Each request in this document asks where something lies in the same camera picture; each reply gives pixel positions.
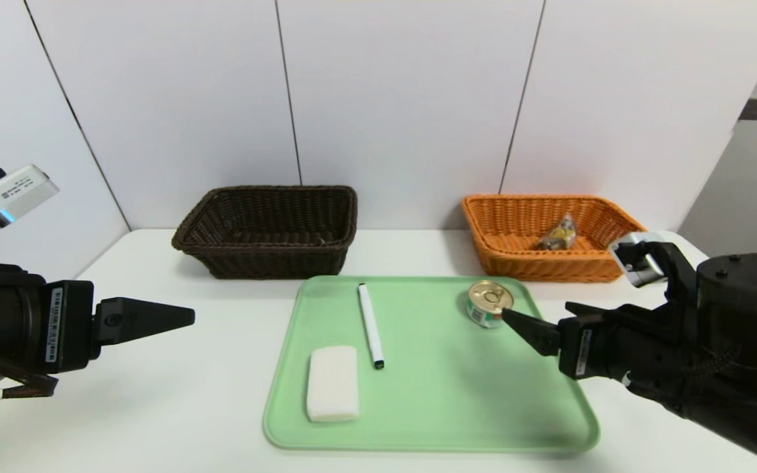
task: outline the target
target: pen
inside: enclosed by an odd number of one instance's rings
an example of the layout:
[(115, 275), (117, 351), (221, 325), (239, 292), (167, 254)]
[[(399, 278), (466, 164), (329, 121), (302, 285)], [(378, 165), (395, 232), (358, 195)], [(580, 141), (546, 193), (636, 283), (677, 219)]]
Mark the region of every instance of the pen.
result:
[(367, 342), (370, 345), (370, 354), (373, 356), (373, 366), (376, 369), (384, 368), (384, 354), (381, 353), (381, 340), (379, 328), (376, 327), (376, 315), (373, 312), (373, 303), (370, 301), (370, 293), (367, 285), (363, 282), (358, 285), (358, 299), (361, 300), (361, 314), (364, 316), (364, 328), (367, 329)]

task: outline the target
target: table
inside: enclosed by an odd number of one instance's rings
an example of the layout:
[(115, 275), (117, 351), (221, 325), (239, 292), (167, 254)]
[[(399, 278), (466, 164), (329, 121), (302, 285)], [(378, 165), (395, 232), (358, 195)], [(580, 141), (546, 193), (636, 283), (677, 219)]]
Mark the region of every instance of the table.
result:
[[(262, 413), (301, 281), (217, 281), (176, 252), (173, 230), (123, 237), (81, 279), (97, 300), (126, 296), (197, 311), (191, 327), (105, 347), (60, 375), (52, 398), (0, 401), (0, 473), (459, 471), (757, 473), (757, 457), (612, 380), (581, 381), (601, 423), (583, 455), (286, 451)], [(678, 240), (690, 258), (704, 255)], [(358, 231), (347, 275), (483, 275), (466, 231)], [(566, 300), (656, 306), (664, 285), (529, 282), (549, 321)]]

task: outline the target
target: white sponge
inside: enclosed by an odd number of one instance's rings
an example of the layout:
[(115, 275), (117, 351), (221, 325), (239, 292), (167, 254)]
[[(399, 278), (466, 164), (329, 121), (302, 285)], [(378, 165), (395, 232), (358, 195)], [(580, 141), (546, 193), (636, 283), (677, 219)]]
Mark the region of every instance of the white sponge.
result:
[(354, 347), (317, 348), (312, 352), (306, 407), (312, 422), (358, 418), (358, 367)]

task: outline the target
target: brown wicker basket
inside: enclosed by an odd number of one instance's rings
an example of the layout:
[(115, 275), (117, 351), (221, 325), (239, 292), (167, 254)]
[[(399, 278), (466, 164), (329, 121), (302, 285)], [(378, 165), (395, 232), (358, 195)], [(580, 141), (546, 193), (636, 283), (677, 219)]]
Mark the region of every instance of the brown wicker basket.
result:
[[(613, 281), (621, 269), (607, 246), (630, 231), (645, 231), (616, 204), (589, 195), (471, 195), (463, 199), (463, 212), (487, 274), (522, 281)], [(535, 249), (566, 212), (577, 227), (571, 249)]]
[(337, 275), (356, 221), (357, 195), (346, 186), (214, 189), (177, 228), (172, 246), (219, 279)]

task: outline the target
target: tin can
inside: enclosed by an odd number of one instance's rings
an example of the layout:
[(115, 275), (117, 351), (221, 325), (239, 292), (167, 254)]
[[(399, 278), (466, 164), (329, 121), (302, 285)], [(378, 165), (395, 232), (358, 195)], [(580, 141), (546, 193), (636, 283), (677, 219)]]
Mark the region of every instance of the tin can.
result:
[(501, 310), (512, 308), (513, 294), (498, 282), (478, 281), (469, 288), (466, 315), (482, 327), (501, 327)]

